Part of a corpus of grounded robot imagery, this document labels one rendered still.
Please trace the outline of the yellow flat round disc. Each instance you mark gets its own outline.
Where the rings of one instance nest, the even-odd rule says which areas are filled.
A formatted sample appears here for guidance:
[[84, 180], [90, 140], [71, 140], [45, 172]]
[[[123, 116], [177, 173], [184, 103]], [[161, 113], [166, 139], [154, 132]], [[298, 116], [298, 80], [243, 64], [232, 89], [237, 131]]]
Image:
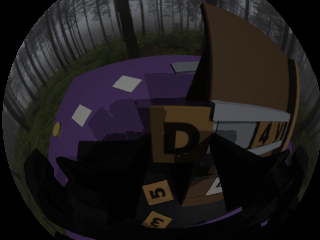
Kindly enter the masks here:
[[57, 121], [57, 123], [55, 124], [55, 128], [53, 128], [53, 136], [59, 137], [60, 132], [61, 132], [61, 124], [59, 123], [59, 121]]

